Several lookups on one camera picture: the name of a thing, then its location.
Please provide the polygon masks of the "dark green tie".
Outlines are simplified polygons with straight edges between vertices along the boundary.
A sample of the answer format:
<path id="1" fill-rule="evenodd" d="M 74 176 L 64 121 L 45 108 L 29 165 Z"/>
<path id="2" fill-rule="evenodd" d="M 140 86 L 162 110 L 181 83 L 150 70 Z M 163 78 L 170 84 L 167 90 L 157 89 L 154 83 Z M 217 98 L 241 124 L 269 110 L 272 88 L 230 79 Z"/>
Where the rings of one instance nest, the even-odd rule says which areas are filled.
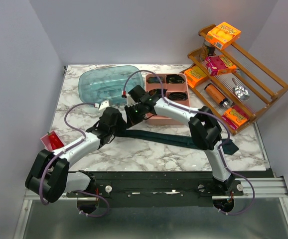
<path id="1" fill-rule="evenodd" d="M 191 149 L 199 149 L 199 150 L 213 150 L 217 149 L 215 146 L 216 143 L 222 143 L 221 135 L 210 135 L 207 133 L 200 133 L 197 131 L 193 131 L 191 136 L 182 136 L 182 135 L 172 135 L 172 134 L 163 134 L 156 133 L 151 131 L 144 130 L 125 130 L 121 132 L 115 133 L 116 137 L 127 137 L 127 138 L 135 138 L 142 139 L 157 143 L 163 143 L 173 146 L 191 148 Z"/>

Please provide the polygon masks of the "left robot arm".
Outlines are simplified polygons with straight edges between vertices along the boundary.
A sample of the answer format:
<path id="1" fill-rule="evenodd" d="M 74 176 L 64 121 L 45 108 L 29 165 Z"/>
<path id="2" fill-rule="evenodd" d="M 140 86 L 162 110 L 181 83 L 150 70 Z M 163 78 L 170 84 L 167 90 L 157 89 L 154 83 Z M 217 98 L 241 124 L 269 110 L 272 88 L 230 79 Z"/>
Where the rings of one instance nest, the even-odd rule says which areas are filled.
<path id="1" fill-rule="evenodd" d="M 126 129 L 121 112 L 108 107 L 100 119 L 74 142 L 56 149 L 40 151 L 25 181 L 25 187 L 36 193 L 44 205 L 54 203 L 67 186 L 69 168 L 87 154 L 108 144 L 118 130 Z"/>

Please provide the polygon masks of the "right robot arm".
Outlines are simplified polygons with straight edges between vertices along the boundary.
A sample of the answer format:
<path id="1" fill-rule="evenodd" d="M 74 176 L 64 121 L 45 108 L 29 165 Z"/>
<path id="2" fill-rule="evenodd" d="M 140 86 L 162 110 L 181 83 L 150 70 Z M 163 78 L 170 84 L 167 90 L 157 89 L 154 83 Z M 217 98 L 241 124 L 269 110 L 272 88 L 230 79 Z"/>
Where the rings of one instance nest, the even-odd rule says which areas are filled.
<path id="1" fill-rule="evenodd" d="M 219 119 L 208 107 L 187 107 L 167 99 L 163 94 L 150 95 L 139 85 L 128 93 L 123 91 L 122 97 L 127 99 L 125 111 L 131 126 L 144 120 L 146 114 L 167 117 L 188 126 L 193 143 L 205 152 L 211 165 L 215 192 L 225 195 L 231 191 L 235 177 L 222 149 L 222 129 Z"/>

